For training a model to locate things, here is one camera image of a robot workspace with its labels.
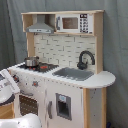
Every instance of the faucet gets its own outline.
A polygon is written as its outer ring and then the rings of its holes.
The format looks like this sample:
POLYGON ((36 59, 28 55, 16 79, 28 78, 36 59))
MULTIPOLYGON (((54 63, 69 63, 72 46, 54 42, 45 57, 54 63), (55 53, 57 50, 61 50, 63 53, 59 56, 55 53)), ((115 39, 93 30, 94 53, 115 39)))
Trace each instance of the faucet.
POLYGON ((95 65, 95 59, 94 59, 93 54, 92 54, 91 52, 89 52, 89 51, 82 51, 82 52, 80 53, 80 56, 79 56, 79 63, 77 64, 77 67, 78 67, 79 69, 81 69, 81 70, 86 69, 86 68, 87 68, 87 64, 88 64, 88 62, 86 62, 86 63, 83 63, 83 62, 82 62, 82 56, 83 56, 85 53, 88 54, 88 55, 91 57, 92 65, 95 65))

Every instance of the oven handle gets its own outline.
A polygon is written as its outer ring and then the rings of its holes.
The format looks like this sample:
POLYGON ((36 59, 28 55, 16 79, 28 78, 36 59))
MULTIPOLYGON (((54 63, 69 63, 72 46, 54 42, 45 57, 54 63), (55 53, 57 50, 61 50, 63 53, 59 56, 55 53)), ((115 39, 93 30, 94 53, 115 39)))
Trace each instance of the oven handle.
POLYGON ((33 93, 25 93, 23 90, 20 90, 20 93, 22 93, 23 95, 26 95, 26 96, 33 96, 34 95, 33 93))
POLYGON ((57 18, 56 18, 56 29, 57 29, 57 30, 60 30, 60 27, 58 26, 59 20, 60 20, 60 17, 57 17, 57 18))
POLYGON ((49 115, 50 119, 52 119, 51 107, 52 107, 52 101, 49 101, 49 104, 48 104, 48 115, 49 115))

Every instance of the pot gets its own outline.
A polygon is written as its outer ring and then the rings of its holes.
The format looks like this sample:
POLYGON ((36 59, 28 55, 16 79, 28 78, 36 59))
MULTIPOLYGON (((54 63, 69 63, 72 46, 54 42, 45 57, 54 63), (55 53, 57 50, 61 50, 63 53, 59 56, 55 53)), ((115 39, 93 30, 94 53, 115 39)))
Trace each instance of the pot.
POLYGON ((24 59, 25 65, 28 67, 34 67, 39 65, 39 57, 33 56, 33 57, 27 57, 24 59))

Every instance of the range hood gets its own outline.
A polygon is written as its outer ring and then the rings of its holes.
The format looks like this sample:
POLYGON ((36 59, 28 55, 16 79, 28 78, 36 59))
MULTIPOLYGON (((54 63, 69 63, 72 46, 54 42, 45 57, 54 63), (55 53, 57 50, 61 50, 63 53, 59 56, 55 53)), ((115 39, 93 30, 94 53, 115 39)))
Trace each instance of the range hood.
POLYGON ((26 28, 26 32, 54 33, 54 29, 45 24, 45 15, 37 15, 37 23, 26 28))

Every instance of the countertop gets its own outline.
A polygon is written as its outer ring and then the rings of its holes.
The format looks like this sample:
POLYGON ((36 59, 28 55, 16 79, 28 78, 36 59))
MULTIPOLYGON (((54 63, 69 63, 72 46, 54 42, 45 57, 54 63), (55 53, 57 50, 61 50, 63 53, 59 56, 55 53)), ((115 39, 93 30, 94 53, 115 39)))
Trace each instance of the countertop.
POLYGON ((64 68, 64 66, 59 66, 51 71, 48 71, 47 73, 41 73, 41 72, 39 73, 39 72, 35 72, 35 71, 33 72, 33 71, 29 71, 29 70, 24 70, 21 68, 16 68, 17 66, 19 66, 21 64, 12 66, 8 69, 22 71, 22 72, 30 73, 33 75, 42 76, 46 79, 66 82, 68 84, 73 84, 74 86, 77 86, 77 87, 89 88, 89 89, 107 87, 107 86, 112 85, 116 80, 116 77, 112 73, 110 73, 108 71, 101 71, 99 74, 94 74, 84 81, 76 81, 76 80, 71 80, 71 79, 62 78, 62 77, 52 75, 53 72, 64 68))

